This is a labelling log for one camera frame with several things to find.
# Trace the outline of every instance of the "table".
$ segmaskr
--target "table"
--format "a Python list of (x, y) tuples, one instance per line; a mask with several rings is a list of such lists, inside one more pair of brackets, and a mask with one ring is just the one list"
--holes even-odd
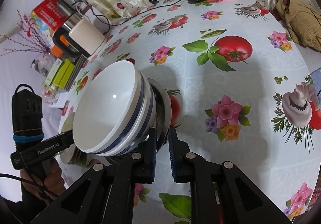
[[(191, 151), (232, 161), (289, 219), (304, 213), (320, 168), (321, 111), (297, 47), (256, 0), (168, 6), (176, 1), (112, 30), (76, 78), (60, 126), (105, 67), (129, 59), (168, 90)], [(168, 145), (156, 161), (155, 182), (136, 185), (133, 223), (190, 223), (190, 187), (173, 182)], [(62, 169), (68, 184), (81, 174)]]

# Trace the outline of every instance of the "human hand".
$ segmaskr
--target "human hand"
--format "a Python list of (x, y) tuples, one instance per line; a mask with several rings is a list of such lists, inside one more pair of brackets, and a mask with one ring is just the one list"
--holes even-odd
[[(53, 193), (57, 194), (57, 195), (60, 195), (62, 194), (66, 188), (64, 186), (65, 184), (65, 181), (64, 179), (62, 178), (61, 176), (61, 168), (59, 167), (59, 164), (58, 162), (56, 161), (56, 159), (52, 159), (51, 162), (50, 162), (50, 171), (51, 173), (47, 176), (47, 178), (45, 179), (44, 183), (45, 183), (45, 187), (52, 191)], [(23, 179), (26, 179), (28, 181), (33, 181), (29, 175), (27, 174), (27, 172), (25, 171), (25, 169), (22, 169), (20, 171), (20, 176), (21, 178)], [(35, 175), (33, 175), (33, 178), (35, 179), (35, 181), (43, 186), (43, 182), (38, 178), (36, 177)], [(23, 182), (22, 183), (23, 186), (26, 188), (27, 191), (29, 191), (30, 193), (32, 193), (33, 195), (35, 195), (38, 199), (41, 200), (41, 197), (39, 195), (39, 189), (34, 186), (34, 185), (31, 185), (31, 184), (28, 184), (28, 183), (25, 183)], [(45, 192), (47, 196), (49, 196), (51, 199), (55, 199), (54, 196), (50, 195), (49, 193)]]

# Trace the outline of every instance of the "white wall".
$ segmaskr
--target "white wall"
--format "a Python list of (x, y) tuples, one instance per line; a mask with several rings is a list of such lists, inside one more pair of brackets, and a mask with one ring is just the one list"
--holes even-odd
[[(0, 9), (0, 34), (7, 33), (19, 22), (17, 9), (21, 14), (29, 14), (41, 1), (43, 0), (5, 0)], [(12, 39), (23, 42), (18, 35), (14, 35)], [(3, 48), (17, 48), (17, 45), (6, 40), (0, 44), (0, 53), (3, 53)], [(38, 56), (38, 53), (22, 52), (0, 57), (0, 173), (19, 176), (19, 171), (14, 170), (10, 162), (10, 154), (15, 151), (11, 97), (21, 83), (31, 85), (37, 94), (41, 93), (44, 77), (30, 67), (32, 60)], [(43, 115), (42, 126), (46, 138), (49, 138), (58, 132), (61, 111), (43, 104)], [(20, 200), (20, 182), (0, 178), (0, 193), (12, 201)]]

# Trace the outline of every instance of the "brown corduroy fabric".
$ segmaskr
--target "brown corduroy fabric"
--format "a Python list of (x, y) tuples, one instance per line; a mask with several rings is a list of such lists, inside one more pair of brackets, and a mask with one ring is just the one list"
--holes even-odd
[(278, 0), (276, 9), (286, 22), (293, 41), (321, 51), (321, 16), (301, 0), (290, 0), (288, 11), (285, 2)]

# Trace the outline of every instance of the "blue rubber band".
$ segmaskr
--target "blue rubber band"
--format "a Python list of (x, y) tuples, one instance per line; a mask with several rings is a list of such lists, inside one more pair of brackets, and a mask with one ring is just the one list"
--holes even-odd
[(27, 143), (27, 142), (34, 142), (34, 141), (42, 141), (44, 137), (45, 135), (43, 133), (35, 136), (13, 135), (13, 140), (15, 142)]

